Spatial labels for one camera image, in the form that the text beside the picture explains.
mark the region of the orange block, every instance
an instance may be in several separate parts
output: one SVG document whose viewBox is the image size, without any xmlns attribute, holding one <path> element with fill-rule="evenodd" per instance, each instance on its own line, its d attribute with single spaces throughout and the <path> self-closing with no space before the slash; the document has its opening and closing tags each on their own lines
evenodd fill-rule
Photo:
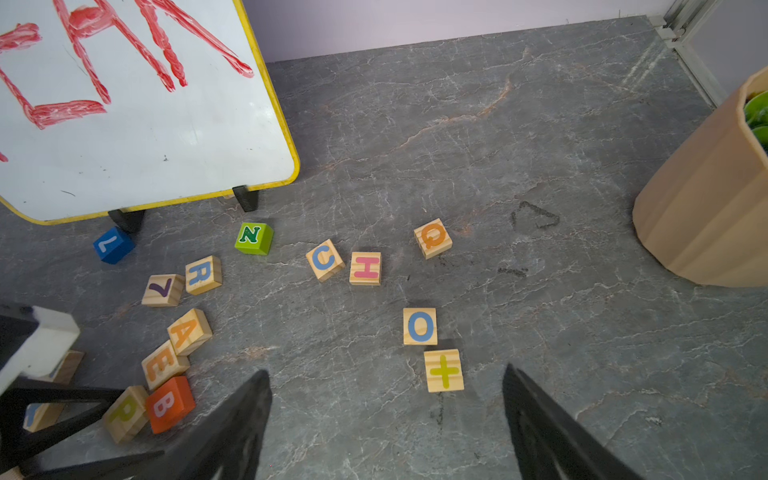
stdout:
<svg viewBox="0 0 768 480">
<path fill-rule="evenodd" d="M 147 414 L 153 433 L 162 433 L 194 410 L 194 399 L 186 376 L 175 376 L 147 398 Z"/>
</svg>

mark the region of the green block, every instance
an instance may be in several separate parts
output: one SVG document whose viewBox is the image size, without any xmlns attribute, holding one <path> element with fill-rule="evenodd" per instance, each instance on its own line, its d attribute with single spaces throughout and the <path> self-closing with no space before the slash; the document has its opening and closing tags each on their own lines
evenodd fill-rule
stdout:
<svg viewBox="0 0 768 480">
<path fill-rule="evenodd" d="M 243 223 L 237 234 L 235 248 L 249 255 L 267 255 L 275 231 L 266 223 Z"/>
</svg>

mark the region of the brown planter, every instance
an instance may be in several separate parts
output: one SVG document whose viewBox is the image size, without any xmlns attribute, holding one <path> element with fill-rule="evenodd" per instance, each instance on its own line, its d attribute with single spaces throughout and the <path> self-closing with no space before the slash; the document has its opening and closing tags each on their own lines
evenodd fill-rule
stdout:
<svg viewBox="0 0 768 480">
<path fill-rule="evenodd" d="M 768 285 L 768 156 L 747 127 L 752 75 L 662 165 L 634 202 L 640 242 L 696 283 Z"/>
</svg>

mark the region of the yellow whiteboard frame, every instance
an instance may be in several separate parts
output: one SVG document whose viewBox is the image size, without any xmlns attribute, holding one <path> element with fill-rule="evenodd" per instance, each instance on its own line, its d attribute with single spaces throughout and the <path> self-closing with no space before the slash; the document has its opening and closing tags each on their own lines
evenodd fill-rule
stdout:
<svg viewBox="0 0 768 480">
<path fill-rule="evenodd" d="M 265 188 L 282 187 L 283 185 L 292 183 L 296 179 L 296 177 L 299 176 L 299 169 L 300 169 L 299 153 L 296 151 L 296 145 L 293 143 L 293 138 L 291 137 L 290 131 L 288 130 L 288 123 L 286 122 L 285 115 L 283 115 L 283 109 L 280 108 L 280 102 L 277 100 L 275 87 L 272 86 L 270 73 L 266 70 L 266 64 L 264 63 L 264 58 L 261 56 L 261 50 L 259 50 L 259 44 L 256 42 L 256 36 L 253 34 L 253 28 L 250 26 L 250 22 L 248 21 L 248 14 L 245 12 L 245 6 L 243 6 L 243 0 L 232 0 L 232 2 L 235 4 L 235 10 L 237 10 L 237 16 L 240 17 L 240 23 L 243 24 L 243 30 L 245 31 L 245 36 L 248 37 L 248 45 L 250 45 L 250 50 L 253 52 L 253 60 L 256 61 L 256 65 L 258 65 L 259 67 L 259 73 L 261 73 L 261 79 L 264 82 L 264 87 L 266 87 L 267 94 L 270 96 L 270 100 L 272 101 L 272 108 L 274 108 L 275 110 L 277 121 L 280 123 L 280 129 L 283 131 L 283 135 L 285 135 L 286 142 L 288 143 L 288 150 L 290 151 L 290 155 L 293 158 L 293 174 L 291 174 L 291 176 L 288 177 L 287 180 L 282 180 L 279 182 L 270 182 L 268 184 L 249 186 L 248 190 L 263 190 Z M 176 198 L 173 200 L 154 202 L 152 204 L 137 205 L 136 207 L 125 207 L 125 208 L 121 208 L 121 210 L 123 210 L 124 212 L 149 210 L 151 208 L 167 207 L 169 205 L 185 204 L 186 202 L 194 202 L 198 200 L 207 200 L 209 198 L 223 197 L 225 195 L 231 195 L 232 193 L 233 192 L 231 189 L 222 190 L 218 192 L 213 192 L 212 194 L 193 195 L 192 197 Z M 79 215 L 77 217 L 67 217 L 67 218 L 61 218 L 58 220 L 35 220 L 34 218 L 27 217 L 22 212 L 16 210 L 2 196 L 0 196 L 0 203 L 5 205 L 11 212 L 13 212 L 16 215 L 19 215 L 24 220 L 27 220 L 28 222 L 36 223 L 37 225 L 61 225 L 62 223 L 78 222 L 80 220 L 90 220 L 91 218 L 106 217 L 107 215 L 109 215 L 108 212 L 98 212 L 96 214 Z"/>
</svg>

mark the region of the letter a block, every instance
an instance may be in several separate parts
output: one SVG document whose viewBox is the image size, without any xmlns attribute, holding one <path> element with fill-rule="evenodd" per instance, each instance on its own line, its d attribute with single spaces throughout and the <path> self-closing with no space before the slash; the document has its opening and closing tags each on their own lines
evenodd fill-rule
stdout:
<svg viewBox="0 0 768 480">
<path fill-rule="evenodd" d="M 437 310 L 402 309 L 402 344 L 437 345 Z"/>
<path fill-rule="evenodd" d="M 203 310 L 193 308 L 168 327 L 170 342 L 178 356 L 188 356 L 214 336 Z"/>
<path fill-rule="evenodd" d="M 195 407 L 190 383 L 185 376 L 174 377 L 147 399 L 152 432 L 162 433 L 181 421 Z"/>
<path fill-rule="evenodd" d="M 149 277 L 141 305 L 178 306 L 184 291 L 184 277 L 181 275 L 153 275 Z"/>
<path fill-rule="evenodd" d="M 267 255 L 275 231 L 266 223 L 243 223 L 237 234 L 235 248 L 249 255 Z"/>
<path fill-rule="evenodd" d="M 352 252 L 352 261 L 349 262 L 349 282 L 352 285 L 381 285 L 382 254 Z"/>
<path fill-rule="evenodd" d="M 174 346 L 168 340 L 141 361 L 141 368 L 147 377 L 149 390 L 155 390 L 168 379 L 186 372 L 190 368 L 190 361 L 186 356 L 177 356 Z"/>
<path fill-rule="evenodd" d="M 424 363 L 427 367 L 427 390 L 430 393 L 464 389 L 462 361 L 457 349 L 424 352 Z"/>
<path fill-rule="evenodd" d="M 221 262 L 211 255 L 187 265 L 187 292 L 200 295 L 221 286 Z"/>
<path fill-rule="evenodd" d="M 336 251 L 333 242 L 328 239 L 312 249 L 306 259 L 310 262 L 312 271 L 321 282 L 325 282 L 334 274 L 344 268 L 344 262 L 341 255 Z"/>
<path fill-rule="evenodd" d="M 134 249 L 134 242 L 123 230 L 112 227 L 94 242 L 94 248 L 102 262 L 115 265 Z"/>
<path fill-rule="evenodd" d="M 419 242 L 419 247 L 421 247 L 426 259 L 430 259 L 453 247 L 453 241 L 449 237 L 448 232 L 445 231 L 445 227 L 440 219 L 433 220 L 417 228 L 413 233 L 416 235 L 416 241 Z"/>
<path fill-rule="evenodd" d="M 147 424 L 147 390 L 129 386 L 104 414 L 104 427 L 115 443 L 128 442 Z"/>
</svg>

